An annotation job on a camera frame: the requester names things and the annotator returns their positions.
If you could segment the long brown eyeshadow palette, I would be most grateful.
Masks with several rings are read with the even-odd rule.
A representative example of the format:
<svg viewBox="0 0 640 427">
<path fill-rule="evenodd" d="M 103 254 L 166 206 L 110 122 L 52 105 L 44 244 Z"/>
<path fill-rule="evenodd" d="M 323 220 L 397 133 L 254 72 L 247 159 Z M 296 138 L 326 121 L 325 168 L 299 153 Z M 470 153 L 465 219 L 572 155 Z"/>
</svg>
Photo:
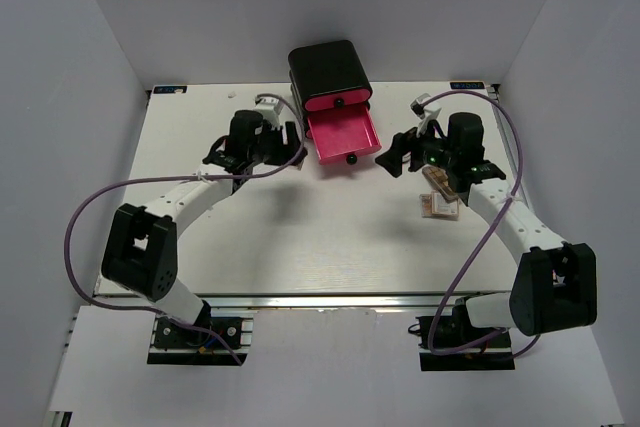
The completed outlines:
<svg viewBox="0 0 640 427">
<path fill-rule="evenodd" d="M 422 169 L 422 174 L 429 184 L 447 201 L 453 201 L 458 198 L 457 194 L 451 189 L 447 174 L 443 169 L 425 166 Z"/>
</svg>

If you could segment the pink top drawer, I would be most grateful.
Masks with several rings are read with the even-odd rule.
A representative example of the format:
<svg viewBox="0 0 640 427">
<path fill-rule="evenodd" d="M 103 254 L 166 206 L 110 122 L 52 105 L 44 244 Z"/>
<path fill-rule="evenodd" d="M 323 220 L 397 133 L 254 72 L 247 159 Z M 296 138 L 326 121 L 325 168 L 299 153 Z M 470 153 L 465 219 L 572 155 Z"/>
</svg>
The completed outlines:
<svg viewBox="0 0 640 427">
<path fill-rule="evenodd" d="M 306 112 L 317 112 L 344 106 L 357 105 L 367 102 L 371 95 L 372 92 L 366 88 L 342 92 L 330 92 L 310 97 L 304 102 L 303 108 Z"/>
</svg>

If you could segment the clear case blush compact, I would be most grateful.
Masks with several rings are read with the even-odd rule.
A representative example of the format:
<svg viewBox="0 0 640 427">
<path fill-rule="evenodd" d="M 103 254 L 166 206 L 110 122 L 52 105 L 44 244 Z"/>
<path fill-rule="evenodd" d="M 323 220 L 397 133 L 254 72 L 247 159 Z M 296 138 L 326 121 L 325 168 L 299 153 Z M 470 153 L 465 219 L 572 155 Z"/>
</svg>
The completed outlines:
<svg viewBox="0 0 640 427">
<path fill-rule="evenodd" d="M 439 192 L 420 195 L 421 216 L 455 220 L 459 217 L 459 200 L 447 201 Z"/>
</svg>

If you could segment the square brown eyeshadow palette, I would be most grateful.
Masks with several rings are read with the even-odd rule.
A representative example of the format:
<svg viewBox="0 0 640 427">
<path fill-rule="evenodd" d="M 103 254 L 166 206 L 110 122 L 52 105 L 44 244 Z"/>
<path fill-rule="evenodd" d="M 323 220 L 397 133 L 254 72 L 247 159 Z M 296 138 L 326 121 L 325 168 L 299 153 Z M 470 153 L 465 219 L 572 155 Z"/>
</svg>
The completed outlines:
<svg viewBox="0 0 640 427">
<path fill-rule="evenodd" d="M 301 170 L 307 155 L 308 155 L 307 149 L 303 148 L 301 153 L 296 157 L 295 161 L 291 164 L 291 166 L 295 169 Z"/>
</svg>

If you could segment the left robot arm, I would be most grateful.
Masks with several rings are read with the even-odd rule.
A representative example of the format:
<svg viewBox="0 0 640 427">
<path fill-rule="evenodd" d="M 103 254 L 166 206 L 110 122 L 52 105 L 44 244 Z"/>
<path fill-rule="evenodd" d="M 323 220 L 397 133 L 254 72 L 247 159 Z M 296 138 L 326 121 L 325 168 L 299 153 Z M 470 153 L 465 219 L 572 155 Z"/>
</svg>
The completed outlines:
<svg viewBox="0 0 640 427">
<path fill-rule="evenodd" d="M 279 124 L 264 110 L 239 110 L 229 132 L 213 143 L 193 180 L 141 206 L 120 206 L 113 218 L 101 275 L 150 302 L 159 313 L 177 321 L 177 334 L 199 346 L 211 334 L 211 307 L 178 279 L 178 240 L 215 204 L 235 194 L 256 166 L 275 168 L 303 162 L 293 121 Z"/>
</svg>

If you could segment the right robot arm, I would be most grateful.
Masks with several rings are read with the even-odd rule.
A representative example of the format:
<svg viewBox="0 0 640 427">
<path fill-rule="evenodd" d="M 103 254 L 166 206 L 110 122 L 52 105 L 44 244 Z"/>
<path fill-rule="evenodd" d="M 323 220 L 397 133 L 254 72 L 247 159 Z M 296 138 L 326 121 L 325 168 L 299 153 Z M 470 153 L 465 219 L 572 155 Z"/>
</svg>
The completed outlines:
<svg viewBox="0 0 640 427">
<path fill-rule="evenodd" d="M 596 256 L 571 244 L 512 194 L 505 173 L 485 157 L 484 127 L 473 113 L 455 113 L 441 130 L 436 120 L 396 134 L 376 163 L 393 177 L 403 159 L 412 172 L 442 169 L 462 203 L 492 228 L 517 264 L 511 290 L 467 297 L 451 321 L 453 337 L 472 346 L 489 329 L 516 328 L 526 336 L 589 326 L 597 318 Z"/>
</svg>

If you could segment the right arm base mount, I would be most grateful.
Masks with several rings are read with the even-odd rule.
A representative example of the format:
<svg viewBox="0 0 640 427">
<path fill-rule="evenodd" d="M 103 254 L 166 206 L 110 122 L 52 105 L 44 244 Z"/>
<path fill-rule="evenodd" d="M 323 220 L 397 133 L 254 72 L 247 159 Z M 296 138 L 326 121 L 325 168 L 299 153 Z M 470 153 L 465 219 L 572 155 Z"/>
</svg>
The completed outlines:
<svg viewBox="0 0 640 427">
<path fill-rule="evenodd" d="M 410 335 L 418 339 L 422 372 L 511 371 L 515 369 L 515 361 L 511 358 L 510 335 L 507 332 L 501 333 L 490 340 L 476 344 L 476 341 L 490 334 L 493 329 L 473 327 L 462 299 L 456 300 L 451 309 L 443 311 L 436 326 L 433 344 L 436 350 L 453 349 L 474 342 L 473 347 L 447 356 L 434 355 L 427 343 L 433 319 L 432 315 L 419 316 L 407 329 Z"/>
</svg>

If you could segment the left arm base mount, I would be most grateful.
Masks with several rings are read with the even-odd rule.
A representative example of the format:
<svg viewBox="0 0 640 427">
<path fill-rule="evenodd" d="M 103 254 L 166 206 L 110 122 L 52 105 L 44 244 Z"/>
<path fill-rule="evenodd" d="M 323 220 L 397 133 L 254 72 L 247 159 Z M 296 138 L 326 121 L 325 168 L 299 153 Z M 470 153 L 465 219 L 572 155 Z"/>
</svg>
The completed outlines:
<svg viewBox="0 0 640 427">
<path fill-rule="evenodd" d="M 164 316 L 154 319 L 147 354 L 149 365 L 232 366 L 246 360 L 252 342 L 254 314 L 243 309 L 214 308 L 207 329 L 210 333 L 178 327 Z"/>
</svg>

